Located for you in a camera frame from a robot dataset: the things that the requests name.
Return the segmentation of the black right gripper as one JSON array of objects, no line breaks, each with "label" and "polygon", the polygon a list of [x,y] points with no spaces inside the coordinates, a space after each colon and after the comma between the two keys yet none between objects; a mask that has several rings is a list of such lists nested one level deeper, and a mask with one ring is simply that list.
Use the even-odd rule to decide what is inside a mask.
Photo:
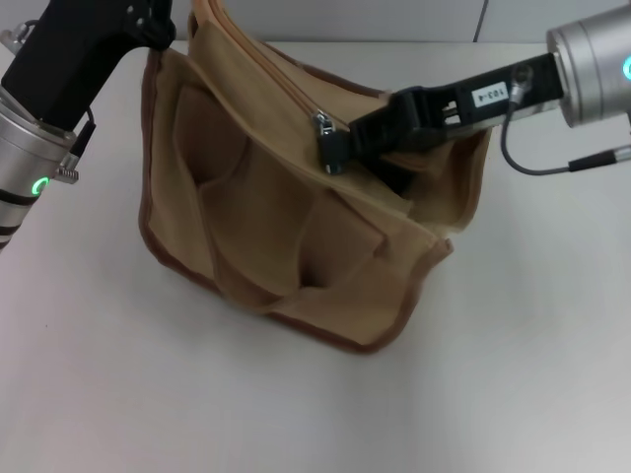
[{"label": "black right gripper", "polygon": [[526,84],[515,114],[530,115],[556,104],[563,91],[550,53],[442,87],[413,87],[349,123],[350,158],[421,153],[422,142],[446,142],[501,124],[514,79]]}]

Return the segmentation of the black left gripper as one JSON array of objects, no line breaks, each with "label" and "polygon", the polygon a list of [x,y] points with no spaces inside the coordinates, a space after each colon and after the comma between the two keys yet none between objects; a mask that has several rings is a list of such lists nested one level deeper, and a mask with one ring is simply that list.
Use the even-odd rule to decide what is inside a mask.
[{"label": "black left gripper", "polygon": [[51,1],[1,85],[35,119],[75,128],[121,58],[175,40],[173,0]]}]

